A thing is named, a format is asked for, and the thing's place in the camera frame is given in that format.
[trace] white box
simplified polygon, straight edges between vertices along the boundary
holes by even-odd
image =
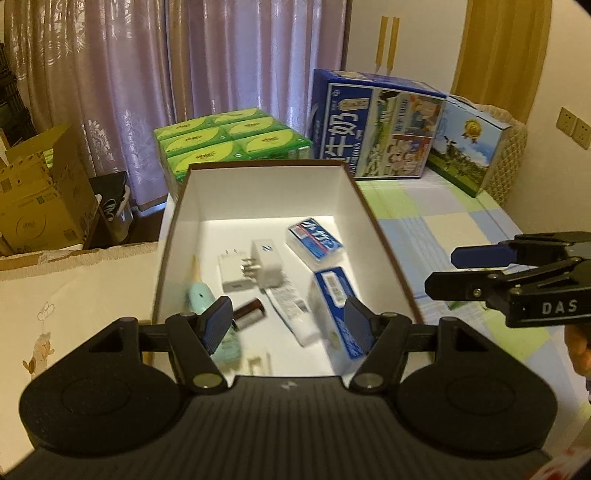
[[[274,241],[284,272],[306,298],[313,274],[285,244],[285,231],[308,217],[345,245],[339,265],[362,302],[377,313],[400,312],[421,321],[400,267],[346,165],[317,160],[191,165],[166,237],[154,320],[164,323],[189,308],[194,255],[202,281],[221,296],[218,255],[234,249],[248,252],[252,240],[259,238]],[[244,349],[269,352],[275,376],[335,374],[322,342],[302,348],[258,289],[229,297],[235,306],[254,297],[263,302],[267,318],[239,336]],[[165,354],[155,355],[155,366],[168,371],[167,363]]]

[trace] open box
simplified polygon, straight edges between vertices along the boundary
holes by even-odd
[[[43,151],[53,149],[48,168]],[[98,205],[71,125],[58,125],[7,150],[0,169],[0,232],[16,253],[84,243]]]
[[[202,282],[224,295],[218,256],[249,252],[272,239],[283,270],[307,298],[312,271],[285,244],[285,232],[316,218],[345,247],[339,265],[357,297],[374,312],[398,312],[421,322],[411,290],[361,191],[337,161],[241,161],[193,164],[174,210],[164,247],[154,321],[189,310],[194,258]],[[270,354],[274,376],[333,375],[323,342],[302,348],[257,288],[227,294],[234,307],[259,298],[267,317],[239,332],[243,350]],[[154,364],[165,371],[168,359]]]

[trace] blue gripper pad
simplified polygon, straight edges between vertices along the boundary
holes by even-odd
[[[452,252],[456,268],[507,267],[517,262],[517,253],[508,245],[481,245],[458,247]]]
[[[201,342],[209,355],[213,355],[232,325],[232,301],[228,297],[217,299],[205,312],[204,334]]]
[[[375,343],[370,324],[370,319],[374,316],[374,313],[358,299],[354,297],[347,299],[343,315],[345,326],[365,355],[369,353]]]

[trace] brown cardboard box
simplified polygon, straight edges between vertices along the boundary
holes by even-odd
[[[44,150],[53,148],[48,169]],[[98,207],[73,128],[58,125],[7,151],[0,170],[0,232],[15,252],[84,243]]]

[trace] white toothpaste tube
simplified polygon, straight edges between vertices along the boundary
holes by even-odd
[[[266,288],[265,293],[301,346],[308,346],[320,339],[320,331],[306,301],[285,274],[280,286]]]

